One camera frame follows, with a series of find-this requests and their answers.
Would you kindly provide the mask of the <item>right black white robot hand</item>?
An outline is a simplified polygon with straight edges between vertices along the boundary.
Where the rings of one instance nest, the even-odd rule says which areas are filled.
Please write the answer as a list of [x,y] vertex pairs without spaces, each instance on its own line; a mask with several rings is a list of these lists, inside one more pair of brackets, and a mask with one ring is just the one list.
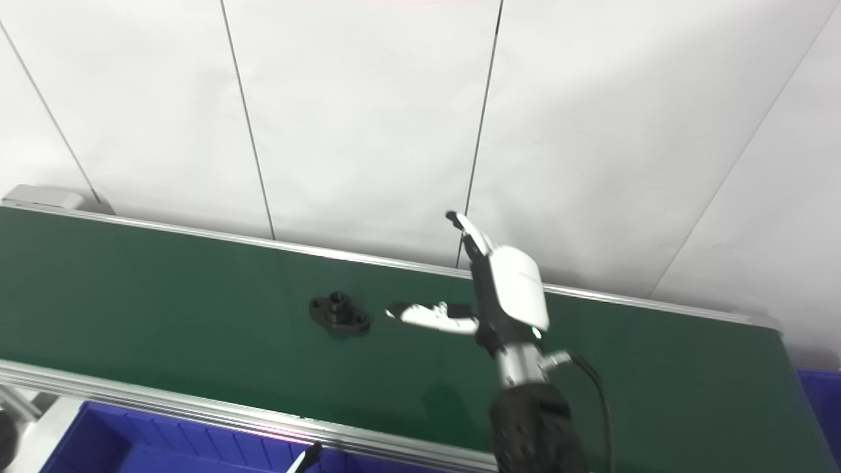
[[543,279],[535,260],[510,245],[496,245],[465,214],[445,213],[461,234],[468,254],[476,303],[392,302],[391,319],[451,334],[473,336],[490,356],[511,346],[540,351],[550,317]]

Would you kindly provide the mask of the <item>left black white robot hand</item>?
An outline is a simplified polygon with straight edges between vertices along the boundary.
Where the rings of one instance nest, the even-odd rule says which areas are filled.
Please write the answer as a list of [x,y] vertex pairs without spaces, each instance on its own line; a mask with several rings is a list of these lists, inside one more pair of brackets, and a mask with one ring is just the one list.
[[315,442],[307,446],[286,469],[286,473],[306,472],[309,468],[319,463],[323,452],[323,444]]

